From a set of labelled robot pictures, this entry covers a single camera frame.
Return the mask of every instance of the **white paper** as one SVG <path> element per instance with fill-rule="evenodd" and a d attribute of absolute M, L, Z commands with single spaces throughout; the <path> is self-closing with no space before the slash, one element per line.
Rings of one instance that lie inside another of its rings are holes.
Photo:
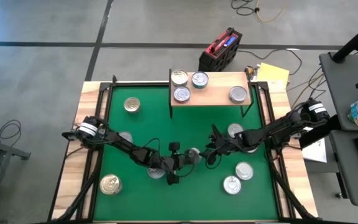
<path fill-rule="evenodd" d="M 303 148 L 302 155 L 304 159 L 327 163 L 326 142 L 324 138 L 316 141 L 308 147 Z"/>

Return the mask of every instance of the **label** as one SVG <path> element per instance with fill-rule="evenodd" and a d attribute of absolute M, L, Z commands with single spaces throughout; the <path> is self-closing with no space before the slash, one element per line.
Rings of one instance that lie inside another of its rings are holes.
<path fill-rule="evenodd" d="M 323 111 L 326 111 L 325 108 L 317 108 L 314 110 L 315 113 L 320 113 L 320 112 L 323 112 Z"/>
<path fill-rule="evenodd" d="M 92 124 L 88 124 L 88 123 L 82 122 L 82 123 L 81 123 L 81 126 L 82 126 L 82 127 L 86 127 L 86 128 L 88 128 L 88 129 L 90 129 L 90 130 L 92 130 L 92 131 L 94 131 L 94 132 L 98 131 L 98 128 L 95 127 L 95 126 L 93 126 Z"/>
<path fill-rule="evenodd" d="M 309 110 L 312 111 L 316 108 L 320 108 L 320 107 L 323 107 L 323 104 L 322 103 L 318 103 L 316 105 L 313 105 L 313 106 L 309 106 Z"/>
<path fill-rule="evenodd" d="M 92 136 L 95 136 L 95 134 L 96 134 L 96 132 L 90 130 L 89 128 L 82 127 L 82 126 L 78 130 L 83 131 L 85 133 L 88 133 L 88 134 L 90 134 Z"/>
<path fill-rule="evenodd" d="M 235 36 L 230 37 L 230 39 L 223 45 L 224 47 L 227 47 L 228 45 L 230 45 L 231 43 L 233 43 L 233 41 L 236 39 Z"/>

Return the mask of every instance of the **wooden shelf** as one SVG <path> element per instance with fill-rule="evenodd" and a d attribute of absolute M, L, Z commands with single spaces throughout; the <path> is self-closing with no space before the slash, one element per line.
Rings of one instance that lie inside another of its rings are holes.
<path fill-rule="evenodd" d="M 171 106 L 247 106 L 251 104 L 245 72 L 206 72 L 208 84 L 203 89 L 194 88 L 191 78 L 194 72 L 188 72 L 187 88 L 190 90 L 190 99 L 186 103 L 177 103 L 173 97 L 175 86 L 171 82 Z M 233 103 L 229 99 L 230 89 L 242 86 L 247 90 L 247 98 L 242 103 Z"/>

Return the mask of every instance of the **wooden table frame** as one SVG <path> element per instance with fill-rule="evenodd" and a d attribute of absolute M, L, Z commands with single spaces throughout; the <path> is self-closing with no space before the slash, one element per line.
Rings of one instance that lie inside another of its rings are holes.
<path fill-rule="evenodd" d="M 258 103 L 261 103 L 260 115 L 262 124 L 268 124 L 275 117 L 281 117 L 290 110 L 290 105 L 285 90 L 275 88 L 267 82 L 253 83 L 259 86 L 257 92 Z M 118 82 L 115 77 L 113 82 L 86 82 L 84 83 L 81 98 L 78 105 L 75 124 L 80 124 L 85 116 L 98 115 L 108 120 L 109 110 L 112 100 L 113 89 L 115 86 L 168 86 L 168 81 L 160 82 Z M 292 139 L 292 146 L 299 146 L 297 140 Z M 69 142 L 67 154 L 78 148 L 78 141 Z M 58 218 L 67 207 L 72 203 L 76 195 L 89 177 L 90 172 L 94 171 L 96 160 L 102 157 L 98 151 L 79 151 L 70 156 L 63 162 L 57 189 L 53 198 L 48 220 Z M 282 174 L 284 180 L 289 183 L 291 190 L 305 208 L 314 216 L 317 216 L 316 207 L 313 200 L 313 194 L 308 182 L 306 167 L 303 162 L 301 151 L 292 148 L 285 148 L 280 160 L 275 163 L 277 170 Z M 98 186 L 100 167 L 95 180 Z M 286 198 L 280 186 L 276 182 L 273 184 L 276 194 L 276 207 L 279 217 L 300 217 L 297 214 L 289 200 Z M 96 201 L 97 188 L 92 188 L 86 194 L 82 206 L 78 213 L 72 216 L 72 219 L 93 221 L 94 204 Z"/>

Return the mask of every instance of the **wooden platform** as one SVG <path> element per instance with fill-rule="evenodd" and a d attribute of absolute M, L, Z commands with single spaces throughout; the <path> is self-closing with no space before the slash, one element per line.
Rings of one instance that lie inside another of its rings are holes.
<path fill-rule="evenodd" d="M 208 84 L 203 89 L 193 87 L 191 78 L 194 72 L 188 72 L 186 87 L 190 90 L 190 99 L 186 103 L 178 103 L 173 98 L 175 86 L 171 83 L 171 106 L 246 106 L 251 104 L 247 75 L 245 72 L 206 72 Z M 230 89 L 242 86 L 247 91 L 247 98 L 242 103 L 233 103 L 229 99 Z"/>
<path fill-rule="evenodd" d="M 75 117 L 76 124 L 81 123 L 85 116 L 94 115 L 96 102 L 98 99 L 99 84 L 100 82 L 84 83 L 80 102 L 78 104 L 77 114 Z M 282 89 L 282 86 L 277 87 L 274 85 L 274 83 L 269 83 L 269 92 L 272 101 L 274 117 L 276 119 L 284 116 L 288 111 L 290 111 L 290 103 L 288 102 L 287 93 L 284 89 Z M 265 120 L 267 121 L 267 123 L 269 123 L 270 120 L 266 99 L 263 91 L 260 91 L 260 94 L 264 107 Z M 104 100 L 101 110 L 102 113 L 106 106 L 106 96 L 104 96 L 103 99 Z M 292 139 L 290 144 L 292 146 L 299 147 L 299 142 L 295 139 Z M 78 147 L 78 141 L 71 142 L 68 147 L 68 153 Z M 285 167 L 287 169 L 287 176 L 291 190 L 296 195 L 298 200 L 303 204 L 303 206 L 305 206 L 307 211 L 309 211 L 312 215 L 317 216 L 317 209 L 316 205 L 314 204 L 313 193 L 311 191 L 308 174 L 306 172 L 305 163 L 303 161 L 302 152 L 298 149 L 286 147 L 283 150 L 283 158 L 285 161 Z M 71 155 L 65 161 L 62 178 L 59 181 L 60 185 L 58 186 L 56 202 L 53 205 L 52 218 L 58 218 L 60 215 L 62 215 L 80 191 L 85 160 L 86 149 Z M 83 218 L 88 217 L 90 193 L 91 190 L 88 191 L 87 197 L 85 198 Z M 287 207 L 285 195 L 281 189 L 280 199 L 283 207 L 283 214 L 285 217 L 289 217 L 288 210 L 285 209 Z"/>

